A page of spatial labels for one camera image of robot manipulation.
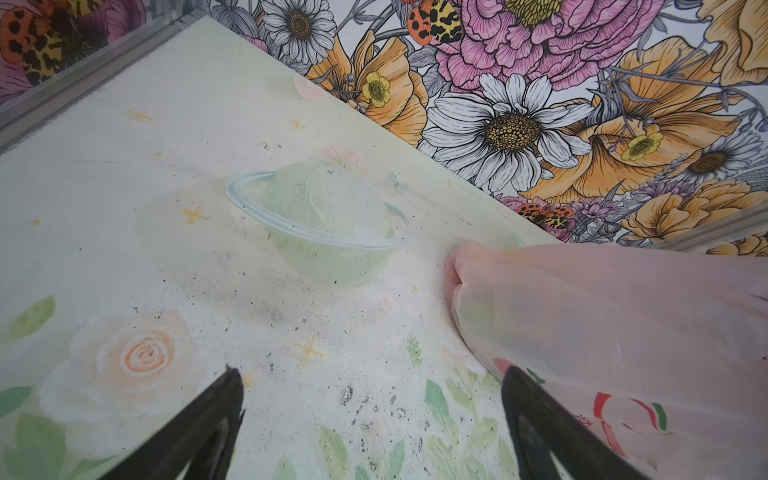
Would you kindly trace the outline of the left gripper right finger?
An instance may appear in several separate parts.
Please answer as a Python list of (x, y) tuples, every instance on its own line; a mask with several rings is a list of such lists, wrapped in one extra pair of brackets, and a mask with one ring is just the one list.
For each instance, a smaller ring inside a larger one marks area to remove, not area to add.
[(521, 479), (558, 479), (558, 465), (573, 479), (645, 477), (520, 368), (507, 369), (501, 397)]

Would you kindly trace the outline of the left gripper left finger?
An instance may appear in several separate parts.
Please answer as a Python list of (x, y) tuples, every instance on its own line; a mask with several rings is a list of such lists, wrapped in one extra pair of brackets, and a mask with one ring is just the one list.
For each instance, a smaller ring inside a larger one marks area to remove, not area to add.
[(228, 367), (105, 479), (224, 479), (242, 425), (244, 386)]

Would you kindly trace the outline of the pink plastic bag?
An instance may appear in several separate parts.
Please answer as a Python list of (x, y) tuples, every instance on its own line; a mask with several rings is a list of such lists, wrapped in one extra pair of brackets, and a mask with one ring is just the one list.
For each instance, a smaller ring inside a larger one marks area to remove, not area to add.
[(767, 475), (767, 262), (610, 245), (447, 259), (464, 343), (654, 479)]

